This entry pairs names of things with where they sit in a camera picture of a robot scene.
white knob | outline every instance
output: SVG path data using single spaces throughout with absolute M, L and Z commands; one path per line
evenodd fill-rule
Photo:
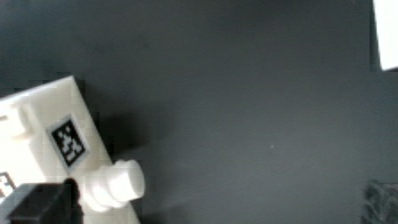
M 117 161 L 85 176 L 85 202 L 91 209 L 105 212 L 139 199 L 146 191 L 144 174 L 137 161 Z

